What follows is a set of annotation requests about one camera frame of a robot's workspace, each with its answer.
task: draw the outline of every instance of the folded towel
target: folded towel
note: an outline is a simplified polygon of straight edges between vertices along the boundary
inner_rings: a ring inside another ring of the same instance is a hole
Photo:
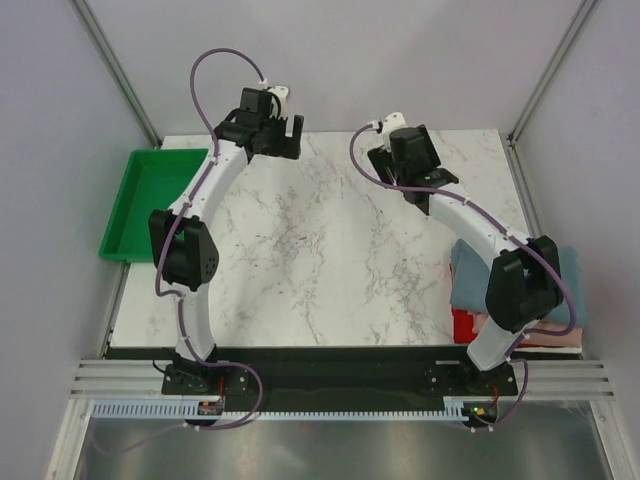
[[[578,254],[571,247],[558,249],[562,280],[567,285],[576,305],[577,327],[584,327],[586,308]],[[489,268],[467,242],[460,239],[451,249],[451,265],[453,267],[453,288],[451,290],[451,306],[469,312],[488,313],[484,303],[489,286]],[[569,324],[569,308],[566,300],[551,311],[548,322],[561,325]]]

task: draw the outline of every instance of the green tray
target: green tray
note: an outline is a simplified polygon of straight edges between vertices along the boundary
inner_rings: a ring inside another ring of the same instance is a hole
[[[151,262],[151,211],[171,205],[187,188],[206,156],[206,149],[133,152],[111,211],[100,256],[121,262]]]

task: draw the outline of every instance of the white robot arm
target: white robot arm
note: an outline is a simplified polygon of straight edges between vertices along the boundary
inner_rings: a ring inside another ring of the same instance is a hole
[[[486,297],[490,317],[467,349],[479,370],[491,370],[504,362],[525,330],[563,300],[547,272],[514,246],[510,238],[528,245],[559,274],[557,247],[546,236],[531,239],[510,229],[473,202],[458,178],[440,168],[440,159],[424,125],[410,128],[403,115],[395,112],[379,123],[378,133],[383,145],[370,150],[368,156],[381,182],[444,193],[406,191],[404,196],[464,239],[491,270]],[[496,225],[505,227],[505,231]]]
[[[183,302],[184,330],[189,333],[193,353],[201,359],[209,359],[215,347],[209,324],[208,297],[209,282],[219,263],[218,250],[207,225],[213,220],[226,191],[254,155],[299,157],[304,119],[295,116],[292,135],[286,136],[288,96],[286,87],[245,88],[240,107],[215,128],[217,158],[212,143],[185,192],[167,211],[155,210],[149,218],[154,263],[162,269],[162,278],[181,294],[174,298],[176,302]],[[159,265],[171,226],[185,205],[187,208],[173,234],[164,264]],[[176,353],[182,359],[194,361],[180,331],[178,337]]]

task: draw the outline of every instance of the metal floor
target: metal floor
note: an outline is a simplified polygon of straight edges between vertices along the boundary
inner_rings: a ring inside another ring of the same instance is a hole
[[[118,449],[168,424],[94,419],[90,428],[103,448]],[[83,452],[87,470],[76,478],[91,480],[612,478],[591,410],[576,402],[521,405],[494,433],[434,422],[270,420],[222,432],[178,429],[114,457],[86,445]]]

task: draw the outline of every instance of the marble surface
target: marble surface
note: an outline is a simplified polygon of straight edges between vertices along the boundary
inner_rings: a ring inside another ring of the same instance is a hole
[[[219,345],[434,345],[452,342],[449,253],[456,240],[348,159],[350,133],[308,133],[297,161],[256,157],[210,225],[221,255],[210,288]],[[526,231],[495,130],[432,132],[445,167],[479,203]],[[363,135],[359,158],[377,146]],[[202,148],[206,136],[163,148]],[[131,266],[112,347],[174,346],[174,305],[152,264]]]

